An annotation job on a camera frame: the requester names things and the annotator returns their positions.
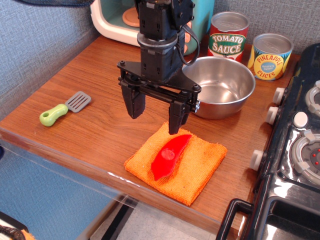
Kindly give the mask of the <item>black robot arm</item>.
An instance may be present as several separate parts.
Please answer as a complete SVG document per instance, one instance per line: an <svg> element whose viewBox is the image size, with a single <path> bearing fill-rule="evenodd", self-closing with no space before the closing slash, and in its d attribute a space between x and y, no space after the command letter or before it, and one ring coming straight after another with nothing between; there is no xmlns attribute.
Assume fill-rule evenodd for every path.
<svg viewBox="0 0 320 240"><path fill-rule="evenodd" d="M185 34L197 39L187 25L194 19L195 4L191 0L137 0L135 7L140 62L117 63L122 97L132 119L144 112L146 96L169 103L168 131L175 135L200 107L202 89L182 70L197 60L196 56L190 62L184 59Z"/></svg>

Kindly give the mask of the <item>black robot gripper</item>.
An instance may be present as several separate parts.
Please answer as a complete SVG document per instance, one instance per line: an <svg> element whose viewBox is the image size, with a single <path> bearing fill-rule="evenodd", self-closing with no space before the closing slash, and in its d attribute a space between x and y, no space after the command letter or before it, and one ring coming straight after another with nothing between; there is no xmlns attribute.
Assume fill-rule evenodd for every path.
<svg viewBox="0 0 320 240"><path fill-rule="evenodd" d="M140 62L121 60L117 63L127 113L132 119L138 118L145 110L146 95L170 103L168 132L175 135L187 122L190 112L197 112L200 106L198 93L201 87L182 71L186 64L185 35L153 40L138 34L137 42ZM169 89L179 90L185 97L183 102L176 100L178 93Z"/></svg>

